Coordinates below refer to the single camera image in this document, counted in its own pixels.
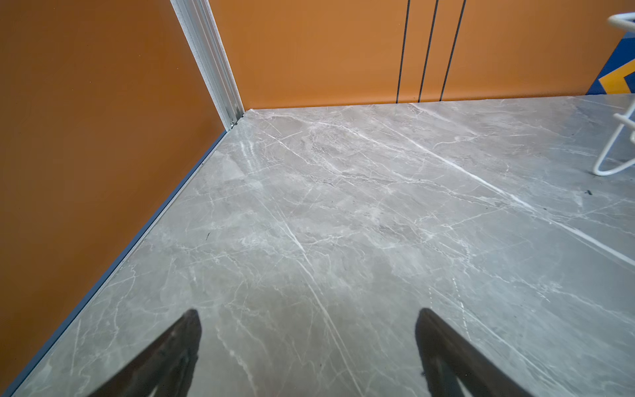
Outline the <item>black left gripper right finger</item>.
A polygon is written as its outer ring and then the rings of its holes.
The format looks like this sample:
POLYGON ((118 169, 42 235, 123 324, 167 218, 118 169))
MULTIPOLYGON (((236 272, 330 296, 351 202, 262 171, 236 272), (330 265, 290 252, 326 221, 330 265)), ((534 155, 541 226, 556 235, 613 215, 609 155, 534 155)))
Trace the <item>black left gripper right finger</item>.
POLYGON ((415 340, 432 396, 530 395, 430 308, 419 311, 415 340))

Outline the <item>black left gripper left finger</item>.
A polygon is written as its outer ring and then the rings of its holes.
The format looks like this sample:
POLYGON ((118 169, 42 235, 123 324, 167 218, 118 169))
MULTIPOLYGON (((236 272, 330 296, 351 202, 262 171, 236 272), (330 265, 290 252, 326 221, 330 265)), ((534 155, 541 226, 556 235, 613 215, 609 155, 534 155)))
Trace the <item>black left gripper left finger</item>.
POLYGON ((190 390, 202 325, 189 309, 92 396, 185 396, 190 390))

